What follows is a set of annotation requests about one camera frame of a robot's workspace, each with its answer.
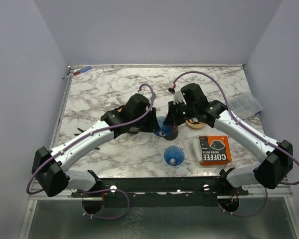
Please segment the blue cone dripper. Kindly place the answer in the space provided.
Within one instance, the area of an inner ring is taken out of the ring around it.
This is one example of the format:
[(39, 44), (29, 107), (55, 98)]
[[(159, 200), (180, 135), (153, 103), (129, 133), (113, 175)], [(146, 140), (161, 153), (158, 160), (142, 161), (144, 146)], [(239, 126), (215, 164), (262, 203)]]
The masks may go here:
[(172, 132), (174, 130), (174, 126), (164, 125), (164, 121), (165, 121), (166, 117), (159, 116), (156, 119), (157, 119), (157, 123), (159, 125), (159, 129), (154, 132), (154, 134), (156, 136), (166, 137), (166, 136), (169, 136), (170, 134), (172, 134)]

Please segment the clear grey glass carafe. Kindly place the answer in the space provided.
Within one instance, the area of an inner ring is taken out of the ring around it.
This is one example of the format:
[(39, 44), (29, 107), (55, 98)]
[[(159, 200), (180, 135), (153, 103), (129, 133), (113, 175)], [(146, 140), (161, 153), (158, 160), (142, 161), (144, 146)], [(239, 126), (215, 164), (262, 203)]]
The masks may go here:
[(131, 127), (128, 131), (128, 134), (137, 134), (140, 132), (140, 129), (138, 127)]

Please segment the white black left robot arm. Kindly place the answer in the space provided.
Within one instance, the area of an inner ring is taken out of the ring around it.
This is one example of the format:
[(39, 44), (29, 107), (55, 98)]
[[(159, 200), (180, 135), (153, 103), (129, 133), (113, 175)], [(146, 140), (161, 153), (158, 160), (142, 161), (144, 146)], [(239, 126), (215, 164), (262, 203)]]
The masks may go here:
[(96, 196), (101, 179), (92, 171), (75, 171), (71, 167), (86, 154), (125, 133), (159, 130), (153, 100), (134, 94), (121, 108), (107, 111), (89, 129), (69, 142), (51, 150), (45, 147), (35, 152), (32, 175), (48, 197), (65, 189), (84, 191)]

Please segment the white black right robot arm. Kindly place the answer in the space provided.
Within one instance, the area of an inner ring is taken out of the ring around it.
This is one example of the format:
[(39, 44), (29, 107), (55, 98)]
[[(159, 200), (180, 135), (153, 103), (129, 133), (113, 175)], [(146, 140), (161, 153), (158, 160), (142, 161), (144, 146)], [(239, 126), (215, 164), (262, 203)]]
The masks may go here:
[(229, 112), (219, 100), (208, 101), (196, 83), (188, 84), (174, 93), (173, 100), (168, 102), (164, 124), (179, 126), (192, 118), (233, 138), (257, 159), (255, 164), (225, 172), (225, 179), (219, 182), (223, 194), (230, 195), (238, 187), (247, 184), (261, 184), (267, 189), (275, 189), (292, 170), (293, 146), (290, 142), (278, 142), (263, 135)]

